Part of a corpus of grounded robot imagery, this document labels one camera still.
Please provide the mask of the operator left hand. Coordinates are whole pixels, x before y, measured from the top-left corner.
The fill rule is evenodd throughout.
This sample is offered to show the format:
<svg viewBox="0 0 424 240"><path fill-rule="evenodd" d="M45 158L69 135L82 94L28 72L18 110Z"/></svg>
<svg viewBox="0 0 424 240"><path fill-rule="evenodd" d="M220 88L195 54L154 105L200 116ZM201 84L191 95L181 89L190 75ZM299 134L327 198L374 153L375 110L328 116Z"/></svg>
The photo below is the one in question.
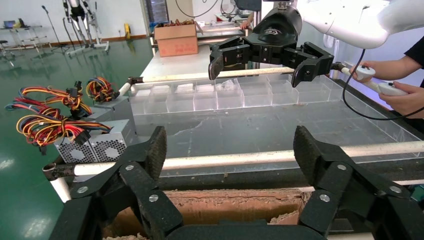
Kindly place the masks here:
<svg viewBox="0 0 424 240"><path fill-rule="evenodd" d="M418 86L408 85L394 81L394 86L408 95L388 96L382 93L379 98L385 101L393 110L401 115L413 113L424 107L424 89Z"/></svg>

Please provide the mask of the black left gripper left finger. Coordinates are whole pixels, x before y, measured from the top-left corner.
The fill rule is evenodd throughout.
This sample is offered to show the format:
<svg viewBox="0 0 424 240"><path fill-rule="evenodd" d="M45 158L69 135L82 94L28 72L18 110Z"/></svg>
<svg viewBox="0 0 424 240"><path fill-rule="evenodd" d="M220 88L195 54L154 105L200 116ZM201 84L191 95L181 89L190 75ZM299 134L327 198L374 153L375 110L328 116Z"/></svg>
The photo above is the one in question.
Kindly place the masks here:
<svg viewBox="0 0 424 240"><path fill-rule="evenodd" d="M72 188L49 238L100 240L118 213L132 208L148 238L164 240L183 225L182 214L157 185L166 154L166 130L158 126L112 167Z"/></svg>

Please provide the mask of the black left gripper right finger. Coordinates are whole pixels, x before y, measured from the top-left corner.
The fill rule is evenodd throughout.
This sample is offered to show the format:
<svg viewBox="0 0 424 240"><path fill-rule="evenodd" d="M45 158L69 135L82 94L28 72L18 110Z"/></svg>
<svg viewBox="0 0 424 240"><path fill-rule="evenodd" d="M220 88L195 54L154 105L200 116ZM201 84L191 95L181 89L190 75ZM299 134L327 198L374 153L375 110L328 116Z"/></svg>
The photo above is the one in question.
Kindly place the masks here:
<svg viewBox="0 0 424 240"><path fill-rule="evenodd" d="M349 212L376 240L421 240L424 213L405 187L356 164L338 145L316 140L302 125L296 127L294 157L314 191L299 225L327 238L334 218Z"/></svg>

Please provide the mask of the operator right hand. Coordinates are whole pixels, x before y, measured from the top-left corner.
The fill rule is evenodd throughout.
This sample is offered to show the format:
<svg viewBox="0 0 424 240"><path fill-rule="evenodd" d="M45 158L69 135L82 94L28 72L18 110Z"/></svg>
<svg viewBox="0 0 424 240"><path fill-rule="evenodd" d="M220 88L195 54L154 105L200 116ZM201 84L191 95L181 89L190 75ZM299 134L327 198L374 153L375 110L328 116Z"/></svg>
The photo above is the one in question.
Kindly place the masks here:
<svg viewBox="0 0 424 240"><path fill-rule="evenodd" d="M360 66L366 66L368 68L374 69L375 73L372 76L365 76L363 78L359 78L358 74L356 72L357 69L359 69L360 67L358 66L357 68L355 68L355 65L353 67L350 68L349 73L352 74L352 78L355 79L356 81L360 82L360 83L366 83L368 81L370 81L372 78L379 77L379 63L377 61L362 61L359 63Z"/></svg>

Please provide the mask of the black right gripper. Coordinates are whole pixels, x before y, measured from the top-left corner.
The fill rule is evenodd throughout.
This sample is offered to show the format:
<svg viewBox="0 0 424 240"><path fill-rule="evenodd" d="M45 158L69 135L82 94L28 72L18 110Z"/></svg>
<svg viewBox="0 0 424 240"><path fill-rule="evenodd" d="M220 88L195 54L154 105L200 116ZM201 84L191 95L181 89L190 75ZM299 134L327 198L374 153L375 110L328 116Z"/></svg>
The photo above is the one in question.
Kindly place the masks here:
<svg viewBox="0 0 424 240"><path fill-rule="evenodd" d="M292 64L292 87L312 82L331 70L334 55L311 42L297 48L302 30L302 17L296 8L276 7L247 37L233 36L210 45L208 77L215 80L224 67L247 64L248 61L267 64Z"/></svg>

